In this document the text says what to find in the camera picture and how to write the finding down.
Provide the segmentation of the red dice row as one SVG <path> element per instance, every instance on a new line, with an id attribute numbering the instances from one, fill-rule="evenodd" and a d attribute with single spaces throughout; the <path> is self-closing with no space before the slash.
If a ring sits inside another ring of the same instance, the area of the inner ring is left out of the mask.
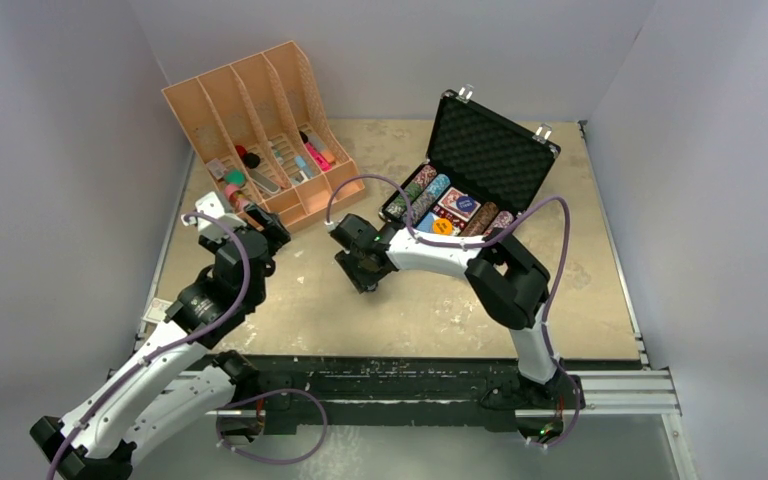
<path id="1" fill-rule="evenodd" d="M 440 205 L 435 205 L 431 212 L 433 212 L 437 218 L 446 218 L 455 225 L 455 231 L 452 235 L 459 235 L 466 226 L 466 222 L 462 218 Z"/>

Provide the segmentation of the peach desk organizer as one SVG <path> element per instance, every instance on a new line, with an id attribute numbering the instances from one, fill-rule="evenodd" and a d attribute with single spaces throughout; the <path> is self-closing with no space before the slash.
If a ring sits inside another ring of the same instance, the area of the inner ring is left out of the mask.
<path id="1" fill-rule="evenodd" d="M 358 165 L 332 132 L 312 65 L 295 42 L 168 86 L 163 95 L 213 186 L 279 214 L 290 230 L 364 197 Z M 327 145 L 331 170 L 320 170 L 299 131 Z M 261 164 L 246 168 L 235 145 L 259 155 Z M 242 187 L 225 182 L 231 169 L 245 174 Z"/>

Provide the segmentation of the black poker chip case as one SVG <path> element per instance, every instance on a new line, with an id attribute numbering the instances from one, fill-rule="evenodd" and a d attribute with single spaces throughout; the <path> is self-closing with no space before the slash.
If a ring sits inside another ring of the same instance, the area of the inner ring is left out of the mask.
<path id="1" fill-rule="evenodd" d="M 423 166 L 431 165 L 438 175 L 449 177 L 449 188 L 461 190 L 482 205 L 493 202 L 499 212 L 515 216 L 529 208 L 561 152 L 549 140 L 550 134 L 546 125 L 532 132 L 468 99 L 465 93 L 447 90 L 438 104 L 425 160 L 402 182 L 402 189 Z M 396 195 L 381 206 L 379 216 L 406 224 L 411 204 L 401 218 L 384 212 Z"/>

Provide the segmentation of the black orange chip row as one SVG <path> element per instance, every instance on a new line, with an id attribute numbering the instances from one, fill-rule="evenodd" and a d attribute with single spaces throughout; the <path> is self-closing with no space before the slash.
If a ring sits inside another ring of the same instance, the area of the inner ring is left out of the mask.
<path id="1" fill-rule="evenodd" d="M 469 223 L 462 231 L 462 235 L 466 237 L 477 236 L 482 234 L 487 227 L 491 224 L 494 218 L 499 213 L 499 208 L 493 202 L 487 202 L 483 204 L 479 210 L 475 213 Z"/>

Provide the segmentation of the blue small blind button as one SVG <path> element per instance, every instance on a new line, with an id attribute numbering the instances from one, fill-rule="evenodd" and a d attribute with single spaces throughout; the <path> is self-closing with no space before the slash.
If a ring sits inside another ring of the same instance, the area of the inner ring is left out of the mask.
<path id="1" fill-rule="evenodd" d="M 463 212 L 465 215 L 472 215 L 473 212 L 480 206 L 480 203 L 468 195 L 462 195 L 456 200 L 456 206 L 457 209 Z"/>

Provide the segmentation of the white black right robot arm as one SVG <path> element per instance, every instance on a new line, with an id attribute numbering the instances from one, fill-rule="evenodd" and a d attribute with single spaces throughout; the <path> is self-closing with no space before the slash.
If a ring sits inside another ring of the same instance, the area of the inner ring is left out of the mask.
<path id="1" fill-rule="evenodd" d="M 360 293 L 401 271 L 466 281 L 486 314 L 510 333 L 524 399 L 544 407 L 559 396 L 558 361 L 546 329 L 550 273 L 516 237 L 497 229 L 491 237 L 476 237 L 473 247 L 471 237 L 422 232 L 413 238 L 405 227 L 377 228 L 355 214 L 325 225 L 341 247 L 335 260 Z"/>

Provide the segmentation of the blue orange chip row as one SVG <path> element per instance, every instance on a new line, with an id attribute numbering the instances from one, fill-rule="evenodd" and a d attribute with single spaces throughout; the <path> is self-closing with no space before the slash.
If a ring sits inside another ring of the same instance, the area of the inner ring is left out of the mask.
<path id="1" fill-rule="evenodd" d="M 410 205 L 411 225 L 417 226 L 437 199 L 449 188 L 451 181 L 445 174 L 439 174 L 425 187 Z"/>

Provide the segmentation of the pink highlighter marker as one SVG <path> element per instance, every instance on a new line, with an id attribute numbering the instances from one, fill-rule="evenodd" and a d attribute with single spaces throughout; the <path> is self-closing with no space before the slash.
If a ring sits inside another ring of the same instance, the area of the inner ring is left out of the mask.
<path id="1" fill-rule="evenodd" d="M 299 131 L 299 136 L 320 170 L 322 172 L 331 170 L 335 158 L 321 138 L 315 133 L 308 134 L 304 131 Z"/>

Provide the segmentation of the red playing card deck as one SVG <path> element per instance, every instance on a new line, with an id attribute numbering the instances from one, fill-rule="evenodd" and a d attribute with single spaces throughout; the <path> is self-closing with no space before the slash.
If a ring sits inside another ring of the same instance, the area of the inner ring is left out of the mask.
<path id="1" fill-rule="evenodd" d="M 459 211 L 459 210 L 457 209 L 457 206 L 456 206 L 456 200 L 457 200 L 457 199 L 458 199 L 460 196 L 462 196 L 462 195 L 468 195 L 468 194 L 466 194 L 466 193 L 462 192 L 461 190 L 458 190 L 458 189 L 457 189 L 457 188 L 455 188 L 455 187 L 450 187 L 450 188 L 449 188 L 449 189 L 448 189 L 448 190 L 447 190 L 447 191 L 446 191 L 446 192 L 445 192 L 445 193 L 444 193 L 444 194 L 441 196 L 441 198 L 440 198 L 440 199 L 439 199 L 439 201 L 438 201 L 438 205 L 440 205 L 440 206 L 442 206 L 442 207 L 444 207 L 444 208 L 446 208 L 446 209 L 450 210 L 451 212 L 453 212 L 455 215 L 457 215 L 458 217 L 462 218 L 463 220 L 465 220 L 465 221 L 469 221 L 469 220 L 471 220 L 471 219 L 472 219 L 472 217 L 474 216 L 474 214 L 475 214 L 475 213 L 476 213 L 476 212 L 479 210 L 479 208 L 482 206 L 482 204 L 481 204 L 481 203 L 480 203 L 478 200 L 476 200 L 475 198 L 473 198 L 472 196 L 468 195 L 468 196 L 472 197 L 472 198 L 473 198 L 475 201 L 479 202 L 479 203 L 480 203 L 480 206 L 479 206 L 479 207 L 478 207 L 478 208 L 477 208 L 477 209 L 476 209 L 476 210 L 473 212 L 473 214 L 472 214 L 472 215 L 465 215 L 463 212 Z"/>

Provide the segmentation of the black red round object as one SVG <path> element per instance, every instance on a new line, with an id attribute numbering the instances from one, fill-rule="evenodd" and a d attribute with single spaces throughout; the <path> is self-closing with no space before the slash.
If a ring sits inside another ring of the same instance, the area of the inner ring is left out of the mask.
<path id="1" fill-rule="evenodd" d="M 234 148 L 246 168 L 256 169 L 261 164 L 261 157 L 256 153 L 248 151 L 241 145 L 235 145 Z"/>

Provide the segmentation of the blue playing card deck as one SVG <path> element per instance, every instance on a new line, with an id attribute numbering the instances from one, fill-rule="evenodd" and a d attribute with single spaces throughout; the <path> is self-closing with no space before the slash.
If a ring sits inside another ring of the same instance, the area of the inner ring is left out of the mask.
<path id="1" fill-rule="evenodd" d="M 426 233 L 433 233 L 433 225 L 437 217 L 433 212 L 428 212 L 415 227 L 416 230 Z"/>

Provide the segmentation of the green round tape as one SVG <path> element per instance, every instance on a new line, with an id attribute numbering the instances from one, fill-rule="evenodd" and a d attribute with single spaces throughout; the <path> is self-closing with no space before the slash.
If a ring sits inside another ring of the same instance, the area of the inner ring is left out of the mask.
<path id="1" fill-rule="evenodd" d="M 229 185 L 236 185 L 239 187 L 242 187 L 247 181 L 245 174 L 237 169 L 227 171 L 224 175 L 224 180 Z"/>

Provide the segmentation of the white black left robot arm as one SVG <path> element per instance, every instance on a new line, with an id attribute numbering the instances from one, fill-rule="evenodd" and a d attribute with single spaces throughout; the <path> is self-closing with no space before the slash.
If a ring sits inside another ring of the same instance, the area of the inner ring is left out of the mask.
<path id="1" fill-rule="evenodd" d="M 220 201 L 204 200 L 183 216 L 213 253 L 213 265 L 179 293 L 142 347 L 98 391 L 64 416 L 44 416 L 32 426 L 31 436 L 50 462 L 47 478 L 126 479 L 207 411 L 255 402 L 258 382 L 234 353 L 170 386 L 266 299 L 273 257 L 290 234 L 274 213 L 253 204 L 244 212 L 252 224 Z"/>

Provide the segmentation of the yellow big blind button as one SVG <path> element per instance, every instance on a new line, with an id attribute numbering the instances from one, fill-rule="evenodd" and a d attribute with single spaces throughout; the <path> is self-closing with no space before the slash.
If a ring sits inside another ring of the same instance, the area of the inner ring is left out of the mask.
<path id="1" fill-rule="evenodd" d="M 455 225 L 446 218 L 437 218 L 432 222 L 431 231 L 438 235 L 452 235 Z"/>

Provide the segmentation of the small white red box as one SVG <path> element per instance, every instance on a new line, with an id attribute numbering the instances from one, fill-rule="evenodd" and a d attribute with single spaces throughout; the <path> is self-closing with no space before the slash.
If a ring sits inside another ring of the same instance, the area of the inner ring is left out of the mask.
<path id="1" fill-rule="evenodd" d="M 166 318 L 166 311 L 170 306 L 170 301 L 155 297 L 148 302 L 142 320 L 150 324 L 162 323 Z"/>

